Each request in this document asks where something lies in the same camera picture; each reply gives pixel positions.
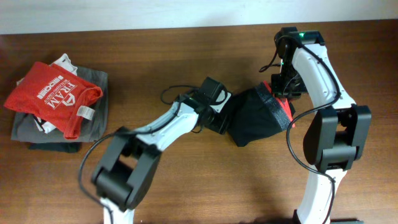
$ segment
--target red fabric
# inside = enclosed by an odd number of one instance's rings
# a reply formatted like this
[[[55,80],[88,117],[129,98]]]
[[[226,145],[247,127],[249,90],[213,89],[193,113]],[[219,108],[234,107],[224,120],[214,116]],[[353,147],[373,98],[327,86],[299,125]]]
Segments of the red fabric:
[[[83,120],[76,115],[79,107],[90,106],[102,96],[100,87],[62,67],[36,62],[4,106],[34,114],[61,130],[65,139],[77,139]]]
[[[264,83],[265,86],[267,87],[268,91],[269,91],[270,93],[272,93],[272,90],[271,90],[271,87],[269,86],[269,84],[268,84],[266,81],[264,81],[263,83]],[[275,98],[275,99],[276,99],[276,101],[278,101],[278,103],[280,104],[280,106],[284,109],[284,111],[285,111],[287,117],[289,118],[289,120],[290,120],[290,121],[293,121],[292,112],[291,112],[291,110],[290,110],[289,102],[287,101],[287,99],[286,99],[286,98],[283,99],[283,100],[281,100],[281,99],[279,99],[279,98]]]

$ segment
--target white wall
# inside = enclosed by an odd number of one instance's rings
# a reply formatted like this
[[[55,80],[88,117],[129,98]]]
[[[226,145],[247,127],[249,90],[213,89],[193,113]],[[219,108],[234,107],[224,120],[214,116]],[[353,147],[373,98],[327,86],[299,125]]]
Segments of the white wall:
[[[398,18],[398,0],[0,0],[0,34]]]

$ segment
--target stack of folded clothes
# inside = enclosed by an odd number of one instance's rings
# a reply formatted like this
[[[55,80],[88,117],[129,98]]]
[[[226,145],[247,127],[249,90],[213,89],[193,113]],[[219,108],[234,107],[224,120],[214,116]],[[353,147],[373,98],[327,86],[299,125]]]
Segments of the stack of folded clothes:
[[[108,120],[108,74],[73,66],[67,54],[50,65],[36,62],[4,106],[16,111],[11,139],[30,149],[77,152]]]

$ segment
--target table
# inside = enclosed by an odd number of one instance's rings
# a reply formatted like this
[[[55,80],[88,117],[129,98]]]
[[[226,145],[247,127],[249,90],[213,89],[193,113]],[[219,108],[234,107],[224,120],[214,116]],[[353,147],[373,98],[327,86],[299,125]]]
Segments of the table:
[[[258,69],[275,51],[281,27],[317,29],[346,91],[373,113],[362,159],[343,179],[332,218],[398,222],[398,21],[319,22],[191,29],[116,30],[0,35],[0,103],[35,61],[67,53],[75,65],[109,74],[107,133],[136,128],[169,106],[159,100],[169,85],[200,85],[206,76],[234,93],[270,81],[278,68]],[[311,108],[307,95],[294,106]],[[14,113],[0,116],[0,223],[101,223],[102,209],[76,181],[90,144],[76,154],[30,151],[10,140]],[[292,144],[303,158],[302,139],[313,115],[297,123]],[[89,178],[109,141],[90,156]],[[236,147],[210,130],[186,134],[163,154],[152,187],[136,209],[136,223],[249,223],[290,218],[303,197],[308,172],[291,157],[285,133]]]

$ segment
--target gray folded shirt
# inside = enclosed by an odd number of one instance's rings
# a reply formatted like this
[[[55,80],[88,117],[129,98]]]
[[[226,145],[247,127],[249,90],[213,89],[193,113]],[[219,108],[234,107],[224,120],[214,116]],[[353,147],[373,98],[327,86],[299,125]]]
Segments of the gray folded shirt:
[[[91,106],[94,110],[93,119],[83,119],[81,122],[80,136],[76,140],[66,140],[63,133],[54,129],[48,134],[40,131],[32,114],[16,113],[12,125],[11,140],[31,143],[45,142],[93,142],[98,140],[105,132],[108,121],[108,74],[85,67],[78,67],[77,76],[100,87],[103,97]]]

